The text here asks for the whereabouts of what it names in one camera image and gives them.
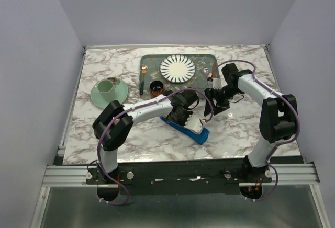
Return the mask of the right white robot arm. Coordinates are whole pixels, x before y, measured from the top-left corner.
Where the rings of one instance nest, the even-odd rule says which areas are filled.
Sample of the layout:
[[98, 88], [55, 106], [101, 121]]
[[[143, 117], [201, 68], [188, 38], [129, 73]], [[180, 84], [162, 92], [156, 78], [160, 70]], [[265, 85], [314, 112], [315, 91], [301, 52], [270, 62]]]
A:
[[297, 100], [283, 95], [256, 78], [255, 69], [240, 70], [233, 61], [223, 62], [221, 72], [226, 85], [215, 77], [216, 70], [205, 72], [207, 88], [204, 115], [217, 115], [230, 107], [230, 99], [237, 94], [247, 94], [260, 107], [260, 138], [238, 169], [243, 180], [252, 182], [265, 173], [272, 155], [279, 146], [294, 142], [300, 133]]

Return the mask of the blue cloth napkin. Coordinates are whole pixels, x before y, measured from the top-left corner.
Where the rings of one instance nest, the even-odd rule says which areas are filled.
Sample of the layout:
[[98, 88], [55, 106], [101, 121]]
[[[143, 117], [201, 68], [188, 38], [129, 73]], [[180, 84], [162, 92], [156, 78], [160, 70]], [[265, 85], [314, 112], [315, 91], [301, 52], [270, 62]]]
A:
[[186, 136], [191, 138], [193, 141], [195, 141], [199, 145], [203, 145], [209, 137], [210, 131], [207, 128], [202, 128], [200, 133], [195, 133], [195, 132], [191, 131], [190, 129], [187, 129], [187, 128], [182, 127], [182, 126], [180, 126], [176, 123], [173, 123], [173, 122], [170, 122], [170, 121], [166, 120], [163, 116], [161, 116], [160, 119], [164, 123], [166, 123], [167, 125], [173, 127], [174, 129], [180, 131], [181, 133], [185, 134]]

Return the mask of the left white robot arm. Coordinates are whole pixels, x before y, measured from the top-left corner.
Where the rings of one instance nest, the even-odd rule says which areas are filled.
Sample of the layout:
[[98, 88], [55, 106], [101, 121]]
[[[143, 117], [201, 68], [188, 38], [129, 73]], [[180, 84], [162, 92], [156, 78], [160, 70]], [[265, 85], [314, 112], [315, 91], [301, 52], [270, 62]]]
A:
[[136, 104], [122, 105], [117, 100], [108, 104], [92, 127], [98, 139], [98, 177], [109, 184], [115, 180], [117, 150], [125, 142], [131, 128], [156, 117], [166, 120], [193, 134], [201, 134], [203, 123], [193, 116], [190, 105], [198, 101], [193, 89], [164, 92], [153, 99]]

